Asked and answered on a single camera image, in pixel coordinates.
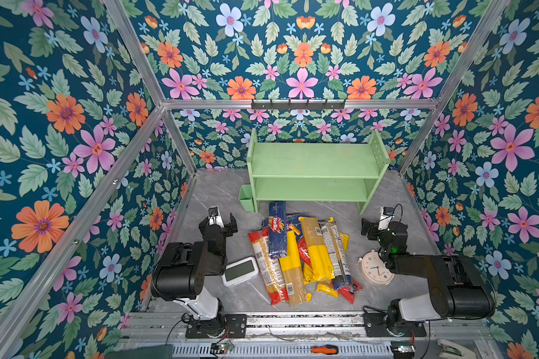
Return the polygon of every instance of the blue pasta package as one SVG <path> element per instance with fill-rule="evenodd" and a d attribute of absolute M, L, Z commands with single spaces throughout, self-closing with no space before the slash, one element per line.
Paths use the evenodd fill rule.
<path fill-rule="evenodd" d="M 287 257 L 286 202 L 274 200 L 269 203 L 269 257 Z"/>

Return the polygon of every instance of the alarm clock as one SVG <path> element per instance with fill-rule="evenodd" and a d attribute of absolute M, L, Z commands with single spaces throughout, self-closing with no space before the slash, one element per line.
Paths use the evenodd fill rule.
<path fill-rule="evenodd" d="M 387 285 L 394 277 L 394 274 L 385 267 L 385 263 L 381 261 L 375 249 L 372 249 L 363 258 L 359 258 L 358 262 L 361 275 L 371 284 Z"/>

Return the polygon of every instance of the green pen holder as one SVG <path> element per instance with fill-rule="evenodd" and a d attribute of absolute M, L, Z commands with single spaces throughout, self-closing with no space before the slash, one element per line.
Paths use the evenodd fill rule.
<path fill-rule="evenodd" d="M 250 184 L 244 184 L 240 187 L 240 195 L 238 199 L 240 200 L 241 206 L 244 211 L 255 211 L 255 208 L 253 207 L 252 186 Z"/>

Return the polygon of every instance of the gray marble floor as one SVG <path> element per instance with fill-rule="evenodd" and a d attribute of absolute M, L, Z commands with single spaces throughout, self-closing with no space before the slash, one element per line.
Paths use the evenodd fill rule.
<path fill-rule="evenodd" d="M 259 230 L 261 220 L 267 217 L 268 203 L 261 202 L 260 213 L 244 212 L 237 195 L 242 184 L 249 183 L 247 171 L 203 171 L 198 172 L 196 184 L 191 195 L 190 204 L 175 241 L 194 242 L 201 240 L 198 223 L 208 214 L 208 208 L 218 206 L 224 222 L 229 221 L 230 212 L 236 217 L 239 232 L 228 238 L 228 262 L 234 262 L 253 255 L 248 233 Z M 305 212 L 312 217 L 326 219 L 333 217 L 339 231 L 349 235 L 347 250 L 348 261 L 354 278 L 363 285 L 364 289 L 356 294 L 353 305 L 344 298 L 317 292 L 316 284 L 306 286 L 306 291 L 312 293 L 309 303 L 291 308 L 288 303 L 271 306 L 266 288 L 261 277 L 232 287 L 224 287 L 221 277 L 206 277 L 205 286 L 212 295 L 220 298 L 228 312 L 240 311 L 347 311 L 361 310 L 363 305 L 372 305 L 387 308 L 389 302 L 395 298 L 409 298 L 427 293 L 425 279 L 396 275 L 394 280 L 382 287 L 367 283 L 362 278 L 358 267 L 358 258 L 364 256 L 371 249 L 379 248 L 377 242 L 368 241 L 360 235 L 361 218 L 371 221 L 379 219 L 381 206 L 403 205 L 403 223 L 409 226 L 409 252 L 417 254 L 434 254 L 436 247 L 428 238 L 425 223 L 422 222 L 413 200 L 407 192 L 402 179 L 395 171 L 387 171 L 381 184 L 364 216 L 360 216 L 356 205 L 347 202 L 288 202 L 287 212 Z M 165 302 L 153 299 L 149 310 L 155 312 L 185 311 L 175 302 Z"/>

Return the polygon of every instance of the screwdriver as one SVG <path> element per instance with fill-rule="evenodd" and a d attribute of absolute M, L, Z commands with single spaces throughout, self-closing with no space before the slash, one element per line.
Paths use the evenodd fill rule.
<path fill-rule="evenodd" d="M 290 349 L 290 350 L 309 350 L 309 349 Z M 339 353 L 337 345 L 326 344 L 324 346 L 312 346 L 311 352 L 314 354 L 335 355 Z"/>

